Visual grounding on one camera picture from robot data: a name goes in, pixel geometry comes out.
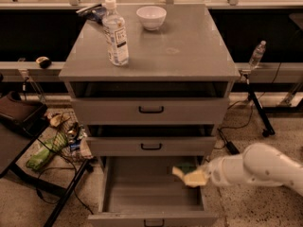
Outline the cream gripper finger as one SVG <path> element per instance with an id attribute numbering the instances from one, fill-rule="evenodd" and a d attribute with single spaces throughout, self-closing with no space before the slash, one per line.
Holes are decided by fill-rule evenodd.
<path id="1" fill-rule="evenodd" d="M 176 166 L 174 166 L 172 168 L 172 174 L 175 175 L 175 176 L 177 176 L 181 180 L 184 179 L 184 172 L 180 168 L 178 168 Z"/>
<path id="2" fill-rule="evenodd" d="M 185 175 L 184 182 L 186 186 L 197 187 L 207 184 L 207 177 L 201 170 L 195 170 Z"/>

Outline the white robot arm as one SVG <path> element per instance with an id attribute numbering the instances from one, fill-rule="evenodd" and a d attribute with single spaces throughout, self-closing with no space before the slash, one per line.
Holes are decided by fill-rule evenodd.
<path id="1" fill-rule="evenodd" d="M 303 165 L 278 149 L 255 143 L 243 153 L 217 157 L 201 166 L 174 166 L 172 174 L 186 186 L 246 184 L 253 186 L 286 186 L 303 196 Z"/>

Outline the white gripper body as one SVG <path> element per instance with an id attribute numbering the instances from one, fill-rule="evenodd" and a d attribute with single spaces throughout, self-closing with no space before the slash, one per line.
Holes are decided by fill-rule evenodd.
<path id="1" fill-rule="evenodd" d="M 241 154 L 218 157 L 202 166 L 206 177 L 216 186 L 245 183 Z"/>

